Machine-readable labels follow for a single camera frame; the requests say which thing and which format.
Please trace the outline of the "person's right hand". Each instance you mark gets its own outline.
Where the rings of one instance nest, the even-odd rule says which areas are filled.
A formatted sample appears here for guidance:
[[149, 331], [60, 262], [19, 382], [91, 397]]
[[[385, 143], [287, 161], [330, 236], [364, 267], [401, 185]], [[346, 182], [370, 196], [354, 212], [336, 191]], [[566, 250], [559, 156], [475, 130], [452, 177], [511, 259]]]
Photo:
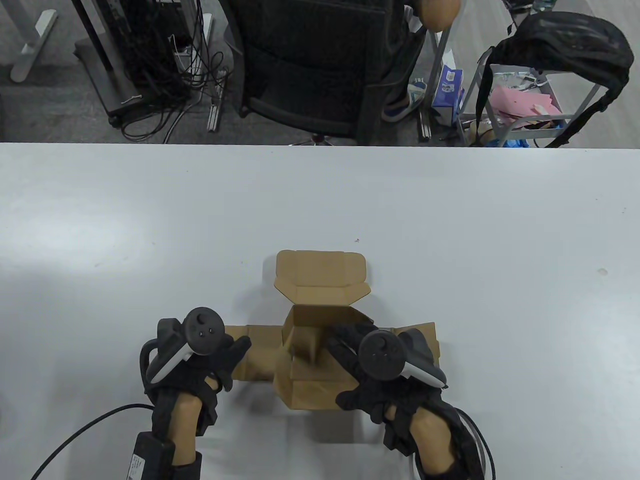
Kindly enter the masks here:
[[398, 377], [379, 381], [366, 373], [356, 351], [366, 334], [377, 331], [372, 324], [355, 323], [332, 327], [326, 348], [343, 369], [358, 382], [354, 390], [343, 391], [336, 404], [343, 410], [362, 410], [372, 422], [384, 422], [387, 410], [394, 406], [400, 415], [400, 426], [408, 429], [419, 408], [429, 410], [446, 421], [456, 416], [455, 408], [442, 400], [442, 390], [416, 378]]

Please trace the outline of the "person's left hand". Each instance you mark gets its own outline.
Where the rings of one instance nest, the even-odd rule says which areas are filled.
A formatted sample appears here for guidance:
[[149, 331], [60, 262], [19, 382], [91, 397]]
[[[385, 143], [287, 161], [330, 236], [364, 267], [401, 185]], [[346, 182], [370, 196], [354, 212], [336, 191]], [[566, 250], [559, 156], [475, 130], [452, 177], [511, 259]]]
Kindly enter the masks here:
[[152, 403], [160, 393], [176, 391], [199, 398], [205, 404], [216, 405], [217, 394], [233, 388], [233, 371], [251, 348], [249, 336], [234, 339], [224, 334], [218, 348], [210, 355], [192, 355], [181, 360], [167, 376], [156, 383], [145, 382], [144, 391]]

